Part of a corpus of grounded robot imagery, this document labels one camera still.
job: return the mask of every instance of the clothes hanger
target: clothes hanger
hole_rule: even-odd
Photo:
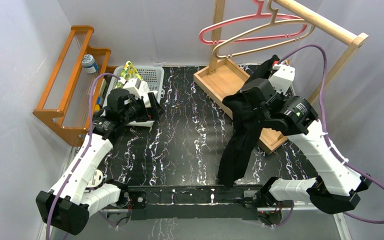
[[[226,46],[226,45],[228,45],[230,43],[234,43],[238,39],[241,39],[241,38],[243,38],[245,36],[248,36],[248,35],[253,34],[255,32],[261,31],[263,29],[268,29],[268,28],[282,26],[282,25],[289,25],[289,24],[307,24],[307,25],[310,25],[310,23],[305,21],[304,19],[287,19],[287,20],[276,21],[276,16],[278,15],[279,9],[278,8],[272,8],[272,2],[273,2],[273,0],[268,0],[267,1],[267,12],[271,13],[271,15],[272,15],[271,16],[271,20],[270,20],[269,23],[261,25],[261,26],[258,26],[258,27],[255,27],[255,28],[250,29],[248,31],[245,31],[245,32],[243,32],[241,34],[238,34],[238,35],[236,35],[236,36],[234,36],[234,37],[232,37],[232,38],[230,38],[230,39],[228,39],[228,40],[218,44],[212,50],[212,55],[216,59],[230,59],[230,58],[241,56],[241,55],[245,55],[245,54],[255,53],[255,52],[258,52],[258,51],[263,51],[263,50],[279,47],[279,46],[282,46],[282,45],[285,45],[285,44],[289,44],[289,43],[292,43],[292,42],[296,42],[296,41],[299,41],[301,39],[304,39],[304,38],[308,37],[314,31],[314,29],[316,28],[316,26],[312,25],[310,30],[306,34],[304,34],[302,36],[299,36],[299,37],[296,37],[294,39],[290,39],[290,40],[287,40],[287,41],[275,43],[275,44],[272,44],[272,45],[269,45],[269,46],[264,46],[264,47],[260,47],[260,48],[256,48],[256,49],[252,49],[252,50],[241,51],[241,52],[237,52],[237,53],[233,53],[233,54],[228,54],[228,55],[220,56],[219,55],[219,50],[223,46]]]
[[[214,45],[214,44],[220,44],[225,42],[226,40],[218,40],[218,41],[209,41],[204,39],[204,35],[214,29],[218,29],[230,24],[234,23],[239,23],[251,19],[269,19],[272,18],[271,13],[262,13],[263,11],[263,5],[264,5],[264,0],[252,0],[257,6],[258,10],[255,14],[252,15],[245,15],[245,16],[240,16],[240,17],[235,17],[229,20],[221,21],[219,23],[213,24],[211,26],[208,26],[204,29],[201,30],[199,33],[199,40],[201,43],[206,44],[206,45]],[[294,16],[294,15],[288,15],[288,14],[277,14],[276,18],[278,19],[289,19],[289,20],[297,20],[297,19],[302,19],[299,16]],[[264,40],[274,40],[274,39],[283,39],[283,38],[293,38],[295,36],[298,36],[302,34],[306,29],[307,29],[307,24],[303,24],[302,28],[300,31],[291,33],[291,34],[280,34],[280,35],[273,35],[273,36],[258,36],[258,37],[247,37],[243,39],[238,39],[234,41],[234,43],[250,43],[250,42],[257,42],[257,41],[264,41]]]

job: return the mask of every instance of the pink hanger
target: pink hanger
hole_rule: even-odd
[[[223,43],[226,40],[218,40],[218,41],[209,41],[204,39],[204,34],[214,30],[218,29],[233,23],[238,23],[238,22],[243,22],[246,20],[251,20],[251,19],[270,19],[272,17],[271,13],[262,13],[263,10],[263,5],[264,1],[259,1],[259,0],[252,0],[256,5],[258,5],[258,10],[255,14],[252,15],[246,15],[246,16],[239,16],[235,17],[226,21],[221,21],[219,23],[216,23],[214,25],[208,26],[204,29],[201,30],[199,33],[199,40],[203,44],[207,45],[214,45],[214,44],[219,44]],[[294,15],[288,15],[288,14],[282,14],[279,13],[276,15],[276,18],[278,19],[302,19],[299,16],[294,16]],[[274,39],[284,39],[284,38],[292,38],[295,36],[300,35],[303,33],[307,28],[306,24],[302,25],[302,28],[299,32],[291,33],[291,34],[280,34],[280,35],[273,35],[273,36],[257,36],[257,37],[247,37],[247,38],[242,38],[234,41],[233,43],[250,43],[250,42],[257,42],[257,41],[264,41],[264,40],[274,40]]]

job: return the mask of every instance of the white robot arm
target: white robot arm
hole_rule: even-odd
[[[241,92],[248,102],[256,106],[254,111],[261,122],[268,128],[281,131],[297,145],[319,176],[304,180],[273,177],[261,189],[263,201],[268,205],[284,200],[311,202],[328,214],[353,210],[360,201],[356,193],[366,190],[370,182],[332,154],[330,148],[335,148],[335,145],[331,142],[331,147],[327,146],[322,123],[309,102],[297,96],[281,100],[293,82],[295,69],[275,64],[273,70],[275,72],[268,80],[258,81],[263,82],[260,85],[244,85]],[[255,99],[258,94],[253,92],[271,97]]]
[[[127,205],[130,198],[125,184],[110,180],[92,192],[85,193],[85,189],[124,127],[133,121],[156,121],[162,110],[151,91],[147,93],[147,106],[143,95],[137,96],[122,88],[113,89],[106,102],[107,106],[93,119],[93,134],[85,136],[79,153],[63,176],[48,192],[40,191],[36,197],[43,222],[51,216],[52,226],[73,235],[79,234],[89,217],[99,210],[114,203]]]

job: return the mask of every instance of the white plastic basket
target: white plastic basket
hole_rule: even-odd
[[[148,83],[149,90],[158,91],[158,96],[156,100],[160,103],[161,94],[163,91],[163,80],[164,80],[164,69],[160,66],[134,66],[137,69],[137,73],[142,77],[144,81]],[[119,66],[114,70],[114,74],[120,76],[124,68],[123,66]],[[111,78],[111,81],[108,86],[108,90],[106,93],[105,100],[103,102],[103,106],[107,105],[107,97],[111,90],[116,87],[117,79],[115,77]],[[131,122],[128,126],[140,126],[140,127],[152,127],[154,121],[146,121],[146,122]]]

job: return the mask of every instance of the table surface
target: table surface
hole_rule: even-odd
[[[251,74],[256,65],[241,66]],[[164,67],[161,106],[152,128],[127,127],[98,169],[130,186],[215,185],[232,120],[194,82],[201,66]],[[255,147],[238,184],[263,185],[270,177],[308,179],[317,172],[292,142],[265,154]]]

